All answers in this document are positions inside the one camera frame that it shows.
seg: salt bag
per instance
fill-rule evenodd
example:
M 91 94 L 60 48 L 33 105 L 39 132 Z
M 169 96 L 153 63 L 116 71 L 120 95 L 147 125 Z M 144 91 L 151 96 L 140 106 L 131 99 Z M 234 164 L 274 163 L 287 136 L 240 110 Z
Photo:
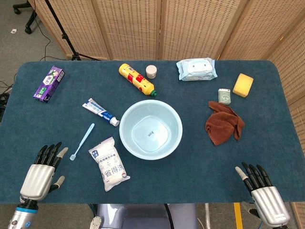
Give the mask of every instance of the salt bag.
M 179 80 L 211 80 L 217 77 L 215 60 L 211 58 L 196 58 L 181 60 L 176 63 Z
M 113 137 L 104 140 L 96 147 L 90 149 L 89 153 L 96 163 L 99 164 L 106 192 L 119 183 L 130 179 L 130 176 L 126 175 L 118 151 L 114 147 Z

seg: light blue package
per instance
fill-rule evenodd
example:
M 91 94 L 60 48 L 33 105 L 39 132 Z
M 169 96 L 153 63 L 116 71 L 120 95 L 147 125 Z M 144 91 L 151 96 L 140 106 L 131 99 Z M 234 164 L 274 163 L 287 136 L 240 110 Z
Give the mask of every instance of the light blue package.
M 211 58 L 196 58 L 181 60 L 176 63 L 179 70 L 179 80 L 211 80 L 217 77 L 215 60 Z

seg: light blue plastic basin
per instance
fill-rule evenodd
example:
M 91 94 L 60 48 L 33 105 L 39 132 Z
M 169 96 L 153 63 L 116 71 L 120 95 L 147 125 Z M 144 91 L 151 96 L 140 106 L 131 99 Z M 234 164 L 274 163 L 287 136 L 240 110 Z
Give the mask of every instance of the light blue plastic basin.
M 177 112 L 158 100 L 140 101 L 127 109 L 120 122 L 120 138 L 125 148 L 145 160 L 171 154 L 182 137 Z

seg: white toothpaste tube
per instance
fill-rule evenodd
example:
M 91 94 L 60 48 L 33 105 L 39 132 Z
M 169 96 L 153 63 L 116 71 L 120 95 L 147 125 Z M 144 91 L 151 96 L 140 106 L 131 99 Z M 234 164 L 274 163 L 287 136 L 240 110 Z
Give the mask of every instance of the white toothpaste tube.
M 119 183 L 130 179 L 130 176 L 126 175 L 119 153 L 114 147 L 113 137 L 104 140 L 96 147 L 90 149 L 89 153 L 96 163 L 99 164 L 106 192 Z
M 97 102 L 90 98 L 85 104 L 82 105 L 89 111 L 95 113 L 96 115 L 102 117 L 108 123 L 114 126 L 118 126 L 120 121 L 118 121 L 110 112 L 106 111 Z

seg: blue tablecloth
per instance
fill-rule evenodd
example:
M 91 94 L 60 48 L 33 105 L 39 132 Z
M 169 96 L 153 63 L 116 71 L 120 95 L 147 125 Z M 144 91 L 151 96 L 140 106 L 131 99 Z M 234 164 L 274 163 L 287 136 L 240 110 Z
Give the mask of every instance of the blue tablecloth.
M 29 62 L 20 67 L 0 127 L 0 203 L 19 201 L 20 188 L 37 152 L 43 145 L 59 141 L 69 151 L 55 179 L 65 175 L 66 180 L 45 202 L 249 201 L 249 193 L 234 170 L 242 161 L 263 165 L 284 201 L 305 201 L 304 156 L 278 71 L 271 62 L 216 61 L 218 78 L 182 82 L 175 61 L 128 61 L 142 74 L 149 64 L 157 67 L 157 77 L 151 80 L 158 93 L 154 99 L 168 103 L 182 120 L 181 143 L 168 157 L 156 161 L 131 155 L 120 141 L 119 127 L 82 107 L 92 97 L 120 119 L 132 104 L 153 99 L 119 75 L 122 63 Z M 66 74 L 45 104 L 32 96 L 53 65 Z M 232 89 L 239 73 L 254 78 L 248 97 L 231 94 L 230 106 L 245 122 L 242 137 L 214 146 L 204 129 L 212 113 L 208 101 L 217 101 L 219 88 Z M 95 128 L 75 161 L 70 161 L 91 123 Z M 88 150 L 110 136 L 131 179 L 105 192 L 98 165 Z

